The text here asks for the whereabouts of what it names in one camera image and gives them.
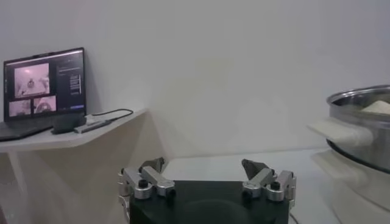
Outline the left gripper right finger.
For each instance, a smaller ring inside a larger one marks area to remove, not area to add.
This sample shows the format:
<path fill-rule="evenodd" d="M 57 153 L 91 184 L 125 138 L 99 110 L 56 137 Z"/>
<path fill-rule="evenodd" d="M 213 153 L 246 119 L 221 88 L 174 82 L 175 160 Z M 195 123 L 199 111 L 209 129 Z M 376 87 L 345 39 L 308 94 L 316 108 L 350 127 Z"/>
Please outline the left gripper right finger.
<path fill-rule="evenodd" d="M 295 202 L 296 176 L 292 171 L 283 170 L 279 174 L 265 163 L 243 159 L 241 165 L 248 180 L 243 182 L 242 195 L 246 201 L 260 198 L 265 194 L 269 201 Z"/>

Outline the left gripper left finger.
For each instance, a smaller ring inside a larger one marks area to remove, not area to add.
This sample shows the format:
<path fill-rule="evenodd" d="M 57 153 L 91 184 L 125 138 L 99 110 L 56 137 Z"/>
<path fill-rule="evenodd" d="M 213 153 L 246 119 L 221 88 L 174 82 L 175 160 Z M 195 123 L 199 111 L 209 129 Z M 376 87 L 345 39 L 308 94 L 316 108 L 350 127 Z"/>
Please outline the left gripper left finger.
<path fill-rule="evenodd" d="M 125 198 L 132 195 L 137 200 L 150 199 L 153 194 L 173 197 L 176 184 L 161 174 L 164 164 L 165 159 L 159 157 L 145 161 L 139 168 L 122 168 L 118 174 L 119 196 Z"/>

